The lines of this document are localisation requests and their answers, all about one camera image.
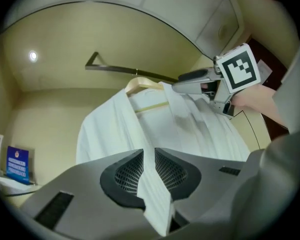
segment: hanger bar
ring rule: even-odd
[[[112,66],[112,65],[102,65],[102,64],[94,64],[94,61],[96,57],[99,55],[97,51],[95,51],[88,62],[85,64],[85,70],[96,70],[96,71],[110,71],[110,72],[119,72],[119,73],[126,73],[136,76],[143,76],[143,77],[149,77],[149,78],[155,78],[164,80],[171,83],[176,83],[178,80],[164,76],[161,74],[156,74],[152,72],[147,72],[143,70],[139,70],[136,68],[129,68],[129,67],[123,67],[123,66]]]

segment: white bathrobe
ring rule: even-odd
[[[137,196],[145,202],[144,216],[165,236],[171,196],[156,172],[154,148],[234,161],[246,161],[250,152],[229,119],[215,114],[204,95],[179,94],[162,84],[164,91],[146,89],[130,98],[121,90],[91,112],[79,132],[76,163],[143,149]],[[166,101],[169,105],[135,113]]]

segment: wooden hanger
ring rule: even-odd
[[[134,79],[132,79],[128,82],[128,84],[124,88],[124,91],[127,95],[131,95],[131,94],[138,93],[141,90],[141,88],[164,90],[164,86],[160,83],[154,82],[154,81],[152,81],[152,80],[150,80],[146,77],[136,77],[136,78],[134,78]],[[147,106],[147,107],[144,107],[144,108],[137,109],[134,112],[138,113],[138,112],[142,112],[142,111],[162,107],[162,106],[165,106],[165,105],[169,105],[169,102],[163,102],[163,103],[155,104],[155,105],[152,105],[152,106]]]

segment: blue sign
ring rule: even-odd
[[[8,146],[6,175],[20,183],[29,184],[29,151]]]

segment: recessed light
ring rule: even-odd
[[[29,52],[29,60],[30,60],[31,62],[36,62],[37,59],[38,59],[37,53],[36,53],[35,51],[33,51],[33,50],[30,51],[30,52]]]

